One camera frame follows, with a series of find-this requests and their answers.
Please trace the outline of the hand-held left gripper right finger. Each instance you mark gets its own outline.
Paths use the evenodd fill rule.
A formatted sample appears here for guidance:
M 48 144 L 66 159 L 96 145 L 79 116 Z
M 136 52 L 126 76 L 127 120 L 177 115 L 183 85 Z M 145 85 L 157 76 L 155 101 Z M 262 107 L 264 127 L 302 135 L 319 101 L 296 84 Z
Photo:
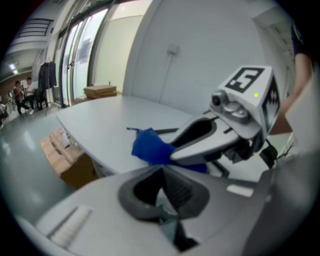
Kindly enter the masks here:
M 203 248 L 219 232 L 248 207 L 249 221 L 255 223 L 267 191 L 270 171 L 262 173 L 258 182 L 228 179 L 202 174 L 177 166 L 163 166 L 164 254 L 181 254 L 192 248 Z

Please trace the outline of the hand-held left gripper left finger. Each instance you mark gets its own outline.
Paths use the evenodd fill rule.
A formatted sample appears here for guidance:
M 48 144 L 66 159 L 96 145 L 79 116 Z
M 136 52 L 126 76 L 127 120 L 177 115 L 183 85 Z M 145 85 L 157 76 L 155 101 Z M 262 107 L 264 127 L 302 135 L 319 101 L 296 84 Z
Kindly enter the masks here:
M 91 212 L 67 248 L 71 253 L 175 254 L 158 224 L 136 220 L 118 201 L 121 185 L 146 171 L 147 167 L 88 183 L 50 208 L 35 227 L 49 237 L 79 207 Z

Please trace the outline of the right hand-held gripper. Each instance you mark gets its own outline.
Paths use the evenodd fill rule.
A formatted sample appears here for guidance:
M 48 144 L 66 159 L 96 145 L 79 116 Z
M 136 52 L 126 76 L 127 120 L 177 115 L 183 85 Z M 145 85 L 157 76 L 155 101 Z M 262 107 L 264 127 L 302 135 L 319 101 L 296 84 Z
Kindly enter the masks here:
M 223 153 L 233 163 L 248 160 L 270 134 L 280 101 L 271 66 L 240 66 L 212 93 L 215 114 L 192 117 L 175 132 L 169 159 L 181 166 L 205 164 Z

